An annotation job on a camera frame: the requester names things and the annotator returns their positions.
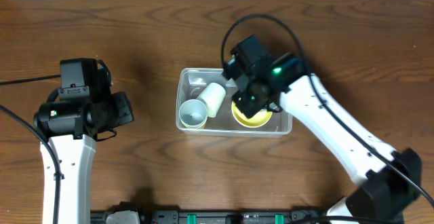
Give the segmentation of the yellow plastic bowl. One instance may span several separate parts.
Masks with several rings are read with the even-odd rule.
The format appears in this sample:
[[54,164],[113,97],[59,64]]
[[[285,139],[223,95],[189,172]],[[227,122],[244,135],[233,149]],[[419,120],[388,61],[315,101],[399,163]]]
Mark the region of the yellow plastic bowl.
[[261,110],[251,118],[247,118],[236,106],[234,102],[231,104],[231,113],[234,119],[246,128],[259,128],[265,125],[273,113],[271,111]]

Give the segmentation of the white plastic cup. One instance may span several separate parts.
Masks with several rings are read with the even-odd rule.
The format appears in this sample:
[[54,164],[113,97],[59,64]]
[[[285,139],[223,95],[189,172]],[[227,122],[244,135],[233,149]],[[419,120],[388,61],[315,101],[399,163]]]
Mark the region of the white plastic cup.
[[206,105],[208,117],[216,117],[225,96],[226,90],[223,86],[210,83],[197,99]]

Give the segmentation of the clear plastic storage container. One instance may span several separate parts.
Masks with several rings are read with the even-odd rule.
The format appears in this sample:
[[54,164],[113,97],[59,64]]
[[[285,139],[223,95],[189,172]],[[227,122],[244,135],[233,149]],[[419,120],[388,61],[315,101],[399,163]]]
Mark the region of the clear plastic storage container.
[[[187,128],[179,117],[182,103],[190,99],[196,99],[200,93],[210,84],[218,83],[226,90],[226,96],[215,118],[207,119],[202,129]],[[289,113],[274,113],[270,120],[259,128],[242,126],[233,117],[231,111],[231,97],[237,91],[233,80],[226,80],[222,76],[222,69],[216,68],[185,68],[180,73],[178,91],[176,97],[176,126],[186,134],[204,136],[242,136],[278,138],[289,134],[292,130],[293,117]]]

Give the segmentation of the yellow plastic cup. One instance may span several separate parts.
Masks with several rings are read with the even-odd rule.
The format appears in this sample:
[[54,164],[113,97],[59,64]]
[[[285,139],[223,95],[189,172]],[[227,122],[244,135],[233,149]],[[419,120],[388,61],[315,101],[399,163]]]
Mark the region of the yellow plastic cup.
[[205,128],[206,125],[206,120],[203,120],[202,122],[196,122],[196,121],[189,121],[189,122],[184,122],[182,121],[182,124],[186,127],[186,128],[190,128],[190,129],[203,129]]

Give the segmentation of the grey plastic cup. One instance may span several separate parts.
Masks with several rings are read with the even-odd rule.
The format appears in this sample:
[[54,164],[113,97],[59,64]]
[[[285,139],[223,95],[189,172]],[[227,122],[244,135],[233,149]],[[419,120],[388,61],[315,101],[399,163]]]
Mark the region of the grey plastic cup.
[[197,99],[190,99],[183,102],[179,108],[178,116],[180,121],[202,122],[208,120],[208,112],[206,105]]

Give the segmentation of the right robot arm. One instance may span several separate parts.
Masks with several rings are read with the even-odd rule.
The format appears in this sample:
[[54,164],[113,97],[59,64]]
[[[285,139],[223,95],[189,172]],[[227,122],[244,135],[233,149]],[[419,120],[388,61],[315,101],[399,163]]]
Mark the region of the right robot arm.
[[304,57],[234,52],[225,71],[235,81],[237,108],[286,112],[302,122],[336,157],[357,189],[308,223],[393,223],[424,194],[422,162],[373,136],[323,87]]

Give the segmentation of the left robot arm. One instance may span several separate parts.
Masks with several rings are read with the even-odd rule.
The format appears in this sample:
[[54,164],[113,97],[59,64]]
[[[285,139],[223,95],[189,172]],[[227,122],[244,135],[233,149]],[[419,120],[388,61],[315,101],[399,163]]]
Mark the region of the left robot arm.
[[90,223],[92,164],[98,135],[134,120],[125,92],[62,99],[51,95],[35,114],[45,137],[43,223]]

